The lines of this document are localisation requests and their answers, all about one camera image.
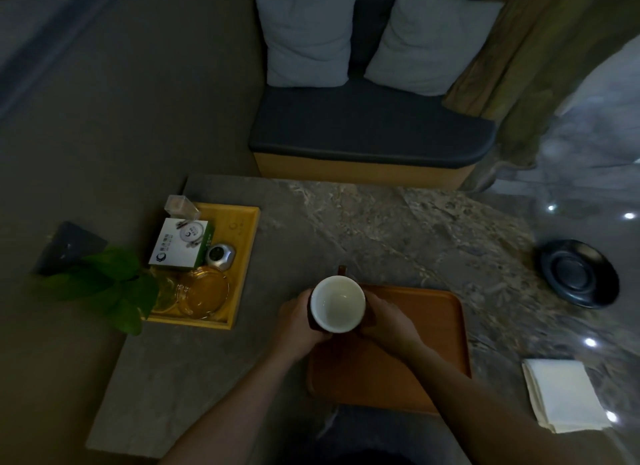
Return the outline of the clear plastic container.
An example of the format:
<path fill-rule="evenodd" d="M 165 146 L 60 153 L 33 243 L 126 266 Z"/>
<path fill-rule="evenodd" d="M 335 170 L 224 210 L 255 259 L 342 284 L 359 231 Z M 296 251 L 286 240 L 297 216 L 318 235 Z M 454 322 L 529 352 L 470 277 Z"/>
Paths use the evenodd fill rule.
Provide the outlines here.
<path fill-rule="evenodd" d="M 201 215 L 196 205 L 184 195 L 169 195 L 164 205 L 164 210 L 170 218 L 187 221 L 199 220 Z"/>

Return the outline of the person's left hand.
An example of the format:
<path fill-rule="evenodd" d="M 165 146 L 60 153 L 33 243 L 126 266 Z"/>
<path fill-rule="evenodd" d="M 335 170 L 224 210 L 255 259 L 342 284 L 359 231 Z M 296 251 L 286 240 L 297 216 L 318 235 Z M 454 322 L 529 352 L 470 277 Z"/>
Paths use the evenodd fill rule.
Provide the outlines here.
<path fill-rule="evenodd" d="M 304 290 L 299 296 L 284 303 L 278 312 L 269 355 L 279 363 L 290 367 L 307 356 L 318 344 L 310 344 L 308 301 L 312 290 Z"/>

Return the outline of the olive brown curtain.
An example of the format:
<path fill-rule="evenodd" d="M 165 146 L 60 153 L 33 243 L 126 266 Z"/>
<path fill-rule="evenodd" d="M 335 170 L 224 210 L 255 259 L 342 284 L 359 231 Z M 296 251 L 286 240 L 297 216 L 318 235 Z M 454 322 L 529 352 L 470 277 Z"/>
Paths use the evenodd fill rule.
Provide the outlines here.
<path fill-rule="evenodd" d="M 484 46 L 443 105 L 495 123 L 494 147 L 477 168 L 530 168 L 560 104 L 640 34 L 640 0 L 500 1 Z"/>

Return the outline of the green leafy plant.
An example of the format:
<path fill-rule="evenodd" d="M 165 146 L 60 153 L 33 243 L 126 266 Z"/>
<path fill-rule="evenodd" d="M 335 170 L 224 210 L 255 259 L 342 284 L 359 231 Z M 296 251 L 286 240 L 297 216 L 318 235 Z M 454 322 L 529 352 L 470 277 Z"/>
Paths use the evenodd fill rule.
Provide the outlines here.
<path fill-rule="evenodd" d="M 135 253 L 111 246 L 39 277 L 37 289 L 57 301 L 78 302 L 120 332 L 137 336 L 156 304 L 159 283 Z"/>

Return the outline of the wooden bench base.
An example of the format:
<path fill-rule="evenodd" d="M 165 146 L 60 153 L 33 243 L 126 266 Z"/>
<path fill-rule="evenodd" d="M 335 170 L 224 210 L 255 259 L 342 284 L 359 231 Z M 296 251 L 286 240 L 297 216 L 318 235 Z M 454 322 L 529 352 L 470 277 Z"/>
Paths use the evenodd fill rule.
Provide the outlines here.
<path fill-rule="evenodd" d="M 380 186 L 457 190 L 475 165 L 460 169 L 383 163 L 316 160 L 300 156 L 253 153 L 264 178 L 326 181 Z"/>

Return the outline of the person's left forearm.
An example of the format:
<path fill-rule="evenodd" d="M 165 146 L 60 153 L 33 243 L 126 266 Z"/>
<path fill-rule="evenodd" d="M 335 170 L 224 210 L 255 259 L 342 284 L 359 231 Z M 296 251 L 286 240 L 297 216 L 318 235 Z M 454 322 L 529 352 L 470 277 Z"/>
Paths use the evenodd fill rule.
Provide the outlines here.
<path fill-rule="evenodd" d="M 283 349 L 269 351 L 172 445 L 158 465 L 246 465 L 277 391 L 304 356 Z"/>

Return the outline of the person's right hand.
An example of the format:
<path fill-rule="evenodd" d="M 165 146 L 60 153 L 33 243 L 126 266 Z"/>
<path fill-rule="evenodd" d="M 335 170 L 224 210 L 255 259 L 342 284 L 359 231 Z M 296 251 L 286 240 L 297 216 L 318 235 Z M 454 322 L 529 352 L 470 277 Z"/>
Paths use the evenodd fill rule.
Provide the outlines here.
<path fill-rule="evenodd" d="M 373 342 L 388 355 L 407 363 L 426 349 L 412 321 L 395 304 L 363 290 L 365 315 L 359 325 L 381 325 L 381 342 Z"/>

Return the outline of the yellow wooden tray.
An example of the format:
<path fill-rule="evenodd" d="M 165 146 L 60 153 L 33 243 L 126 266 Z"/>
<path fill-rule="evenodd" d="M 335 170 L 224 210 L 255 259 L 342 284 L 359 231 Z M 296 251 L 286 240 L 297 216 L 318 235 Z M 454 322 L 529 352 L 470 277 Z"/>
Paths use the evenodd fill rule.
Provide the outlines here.
<path fill-rule="evenodd" d="M 230 330 L 233 328 L 244 280 L 250 262 L 252 246 L 260 218 L 260 209 L 251 206 L 238 206 L 228 204 L 208 204 L 194 202 L 200 210 L 200 220 L 212 222 L 214 232 L 211 245 L 228 243 L 236 250 L 236 256 L 232 266 L 224 272 L 230 283 L 229 296 L 222 307 L 208 318 L 194 320 L 183 316 L 177 304 L 167 313 L 149 315 L 148 321 L 165 324 L 192 325 L 197 327 Z M 159 267 L 150 267 L 151 272 L 174 272 L 181 276 L 194 270 L 169 270 Z"/>

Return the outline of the person's right forearm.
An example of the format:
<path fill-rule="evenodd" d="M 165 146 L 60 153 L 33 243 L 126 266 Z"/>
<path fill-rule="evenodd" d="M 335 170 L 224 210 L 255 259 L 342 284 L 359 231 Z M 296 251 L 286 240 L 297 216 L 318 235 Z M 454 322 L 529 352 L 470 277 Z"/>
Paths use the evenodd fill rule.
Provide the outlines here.
<path fill-rule="evenodd" d="M 607 436 L 552 434 L 428 347 L 404 364 L 473 465 L 630 465 Z"/>

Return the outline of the small clear glass dish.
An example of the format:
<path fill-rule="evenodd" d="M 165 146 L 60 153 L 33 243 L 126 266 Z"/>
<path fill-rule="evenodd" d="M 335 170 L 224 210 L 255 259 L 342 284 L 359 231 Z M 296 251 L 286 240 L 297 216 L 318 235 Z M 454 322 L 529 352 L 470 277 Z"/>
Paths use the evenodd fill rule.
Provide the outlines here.
<path fill-rule="evenodd" d="M 177 304 L 177 292 L 181 274 L 174 272 L 151 272 L 157 283 L 157 297 L 150 315 L 167 313 Z"/>

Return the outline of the white and green box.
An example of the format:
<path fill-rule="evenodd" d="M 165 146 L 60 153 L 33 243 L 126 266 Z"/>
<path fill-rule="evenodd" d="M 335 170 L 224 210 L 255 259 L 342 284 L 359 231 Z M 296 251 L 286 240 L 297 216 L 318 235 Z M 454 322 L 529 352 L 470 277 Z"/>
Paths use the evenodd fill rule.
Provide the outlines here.
<path fill-rule="evenodd" d="M 169 270 L 203 266 L 213 232 L 213 224 L 208 220 L 165 218 L 148 265 Z"/>

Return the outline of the dark plant pot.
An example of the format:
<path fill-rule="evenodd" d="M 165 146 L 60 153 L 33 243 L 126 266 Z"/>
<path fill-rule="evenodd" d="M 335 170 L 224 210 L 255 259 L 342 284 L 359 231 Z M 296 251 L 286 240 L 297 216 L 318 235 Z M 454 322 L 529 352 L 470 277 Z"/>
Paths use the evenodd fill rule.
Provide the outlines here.
<path fill-rule="evenodd" d="M 108 241 L 75 223 L 64 221 L 42 251 L 33 273 L 50 276 L 80 264 L 83 258 L 105 250 Z"/>

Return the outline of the dark cup with white inside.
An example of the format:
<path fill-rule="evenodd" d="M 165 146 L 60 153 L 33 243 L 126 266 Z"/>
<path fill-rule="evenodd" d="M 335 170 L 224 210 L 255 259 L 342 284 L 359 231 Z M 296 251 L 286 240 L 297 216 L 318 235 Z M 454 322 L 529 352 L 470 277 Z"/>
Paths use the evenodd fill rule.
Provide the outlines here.
<path fill-rule="evenodd" d="M 347 269 L 340 265 L 336 275 L 312 289 L 307 300 L 307 320 L 312 330 L 345 334 L 362 323 L 367 311 L 366 296 L 361 285 L 347 275 Z"/>

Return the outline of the dark grey seat cushion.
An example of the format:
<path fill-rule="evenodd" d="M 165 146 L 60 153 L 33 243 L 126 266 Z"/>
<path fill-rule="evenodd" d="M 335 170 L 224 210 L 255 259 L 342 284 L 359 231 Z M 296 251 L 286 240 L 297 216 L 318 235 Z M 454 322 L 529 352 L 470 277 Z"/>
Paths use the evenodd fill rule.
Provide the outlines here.
<path fill-rule="evenodd" d="M 494 145 L 493 121 L 428 97 L 351 78 L 334 88 L 267 86 L 253 123 L 254 153 L 315 160 L 460 169 Z"/>

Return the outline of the person's dark trousers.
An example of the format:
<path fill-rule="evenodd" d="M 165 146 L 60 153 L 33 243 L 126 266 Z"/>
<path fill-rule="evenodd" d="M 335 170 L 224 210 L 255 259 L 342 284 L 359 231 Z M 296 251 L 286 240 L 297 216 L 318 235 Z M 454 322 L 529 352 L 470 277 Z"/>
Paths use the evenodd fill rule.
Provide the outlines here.
<path fill-rule="evenodd" d="M 281 465 L 470 465 L 443 419 L 336 406 L 317 430 L 293 441 Z"/>

